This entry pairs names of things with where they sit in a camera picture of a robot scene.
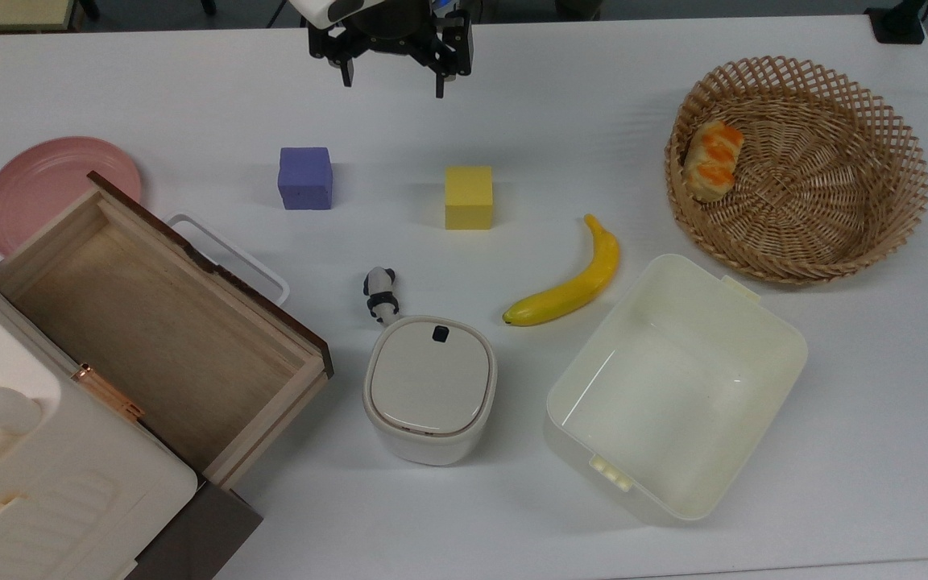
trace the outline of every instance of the wooden drawer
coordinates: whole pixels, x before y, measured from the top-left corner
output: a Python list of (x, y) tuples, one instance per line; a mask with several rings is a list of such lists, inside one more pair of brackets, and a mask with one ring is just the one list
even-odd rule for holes
[(332, 374), (328, 346), (157, 217), (95, 188), (0, 262), (0, 293), (221, 489)]

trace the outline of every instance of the wicker basket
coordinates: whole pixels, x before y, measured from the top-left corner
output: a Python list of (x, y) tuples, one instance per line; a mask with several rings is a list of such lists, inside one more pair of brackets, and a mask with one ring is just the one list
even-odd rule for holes
[[(682, 163), (712, 118), (747, 140), (733, 190), (700, 203)], [(708, 254), (773, 282), (828, 282), (869, 267), (905, 243), (928, 201), (912, 128), (843, 74), (784, 56), (707, 74), (678, 110), (665, 153), (678, 225)]]

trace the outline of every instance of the bread roll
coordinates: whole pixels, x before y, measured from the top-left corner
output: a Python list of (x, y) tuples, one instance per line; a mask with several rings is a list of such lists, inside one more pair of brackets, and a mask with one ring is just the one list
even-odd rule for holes
[(722, 121), (709, 121), (693, 134), (682, 179), (697, 201), (718, 201), (736, 183), (733, 172), (744, 135)]

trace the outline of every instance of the pink plate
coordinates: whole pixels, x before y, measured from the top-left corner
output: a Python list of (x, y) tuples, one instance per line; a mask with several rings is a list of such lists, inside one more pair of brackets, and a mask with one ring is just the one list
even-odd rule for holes
[(0, 254), (8, 256), (93, 187), (99, 172), (133, 201), (141, 199), (139, 170), (124, 151), (92, 137), (36, 144), (0, 170)]

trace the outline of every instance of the purple cube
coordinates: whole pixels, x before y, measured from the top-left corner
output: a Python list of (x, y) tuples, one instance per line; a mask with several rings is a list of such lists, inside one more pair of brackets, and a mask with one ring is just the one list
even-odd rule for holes
[(332, 209), (328, 147), (281, 147), (277, 191), (285, 209)]

